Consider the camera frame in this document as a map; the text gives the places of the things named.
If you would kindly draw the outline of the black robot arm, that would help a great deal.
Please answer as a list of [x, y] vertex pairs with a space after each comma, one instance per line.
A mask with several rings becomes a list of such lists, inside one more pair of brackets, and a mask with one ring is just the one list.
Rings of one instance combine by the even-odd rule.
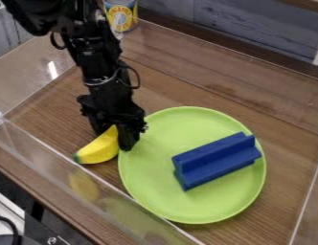
[[81, 114], [98, 134], [118, 130], [118, 146], [129, 151], [146, 131], [145, 111], [134, 103], [130, 81], [137, 71], [121, 59], [115, 37], [98, 0], [2, 0], [8, 13], [34, 36], [48, 35], [51, 45], [67, 50], [90, 93], [77, 97]]

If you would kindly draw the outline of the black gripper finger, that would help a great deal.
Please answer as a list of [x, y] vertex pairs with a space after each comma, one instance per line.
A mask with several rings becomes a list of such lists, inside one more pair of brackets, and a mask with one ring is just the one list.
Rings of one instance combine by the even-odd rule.
[[101, 135], [111, 126], [109, 122], [98, 119], [94, 115], [89, 115], [89, 123], [97, 135]]
[[142, 124], [123, 124], [118, 126], [118, 145], [123, 151], [130, 151], [140, 141], [140, 135], [144, 132]]

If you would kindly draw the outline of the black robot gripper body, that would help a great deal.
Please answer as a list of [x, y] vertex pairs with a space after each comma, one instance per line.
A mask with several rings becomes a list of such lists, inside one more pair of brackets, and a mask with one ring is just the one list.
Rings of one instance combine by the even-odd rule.
[[94, 115], [110, 124], [142, 124], [145, 128], [145, 111], [131, 99], [140, 85], [133, 85], [129, 79], [85, 79], [83, 83], [90, 91], [77, 97], [83, 116]]

